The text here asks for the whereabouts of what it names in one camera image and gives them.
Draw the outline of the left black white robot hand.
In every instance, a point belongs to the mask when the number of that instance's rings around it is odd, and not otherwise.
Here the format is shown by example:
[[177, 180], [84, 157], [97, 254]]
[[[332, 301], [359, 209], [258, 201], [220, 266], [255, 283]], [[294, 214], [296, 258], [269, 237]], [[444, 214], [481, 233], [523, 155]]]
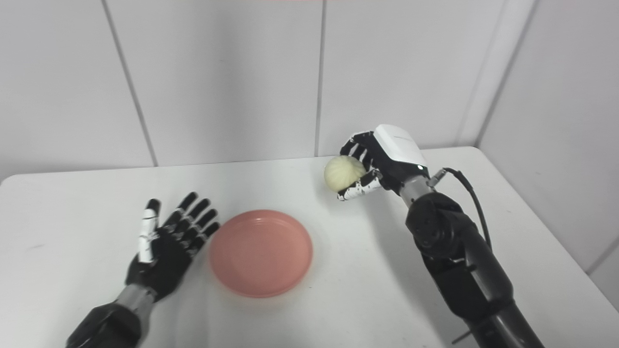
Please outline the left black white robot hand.
[[138, 252], [131, 260], [126, 286], [139, 286], [161, 301], [172, 294], [208, 238], [218, 231], [218, 212], [208, 198], [190, 192], [164, 221], [159, 223], [161, 201], [148, 201]]

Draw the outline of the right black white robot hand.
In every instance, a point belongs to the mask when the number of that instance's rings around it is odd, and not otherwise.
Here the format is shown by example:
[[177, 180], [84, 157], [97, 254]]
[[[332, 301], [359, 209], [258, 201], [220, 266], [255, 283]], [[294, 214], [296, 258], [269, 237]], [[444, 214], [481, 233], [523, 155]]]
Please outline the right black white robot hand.
[[427, 162], [411, 135], [394, 125], [354, 133], [340, 149], [341, 156], [360, 161], [366, 172], [338, 191], [339, 201], [358, 198], [383, 188], [400, 196], [407, 206], [432, 192]]

